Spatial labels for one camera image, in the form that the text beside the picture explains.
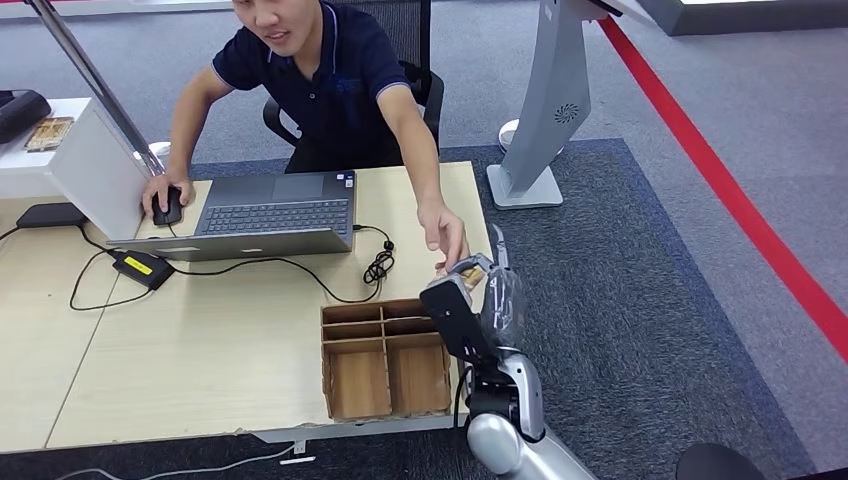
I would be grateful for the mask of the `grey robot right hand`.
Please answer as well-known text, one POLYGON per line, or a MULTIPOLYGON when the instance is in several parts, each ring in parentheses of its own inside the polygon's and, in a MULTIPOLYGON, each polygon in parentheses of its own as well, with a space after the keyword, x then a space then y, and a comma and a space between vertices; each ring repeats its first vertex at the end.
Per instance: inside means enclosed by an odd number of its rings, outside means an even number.
POLYGON ((482 253, 470 255, 459 260, 446 274, 457 275, 467 293, 485 281, 479 313, 481 329, 497 349, 498 356, 509 357, 520 352, 518 343, 523 335, 525 295, 520 278, 511 268, 502 229, 494 223, 489 227, 495 235, 496 258, 492 260, 482 253))

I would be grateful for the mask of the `person's right hand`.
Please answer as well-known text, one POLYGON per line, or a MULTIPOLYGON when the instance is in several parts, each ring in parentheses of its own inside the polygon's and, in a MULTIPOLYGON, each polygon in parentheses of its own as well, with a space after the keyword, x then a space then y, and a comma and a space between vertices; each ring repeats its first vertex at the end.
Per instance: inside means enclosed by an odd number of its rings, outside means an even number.
POLYGON ((179 203, 182 207, 187 206, 194 199, 193 184, 186 171, 167 171, 162 175, 153 176, 148 180, 141 197, 143 210, 151 219, 156 217, 157 211, 161 213, 169 211, 171 188, 179 191, 179 203))

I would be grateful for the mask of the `person's left hand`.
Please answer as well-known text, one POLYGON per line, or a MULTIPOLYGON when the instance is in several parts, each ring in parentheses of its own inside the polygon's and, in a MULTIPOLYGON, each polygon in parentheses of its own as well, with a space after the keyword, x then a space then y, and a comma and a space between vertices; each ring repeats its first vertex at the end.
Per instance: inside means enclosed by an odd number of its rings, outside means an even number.
POLYGON ((450 270, 469 256, 465 224, 440 197, 419 200, 417 216, 428 249, 443 254, 443 259, 435 264, 436 270, 450 270))

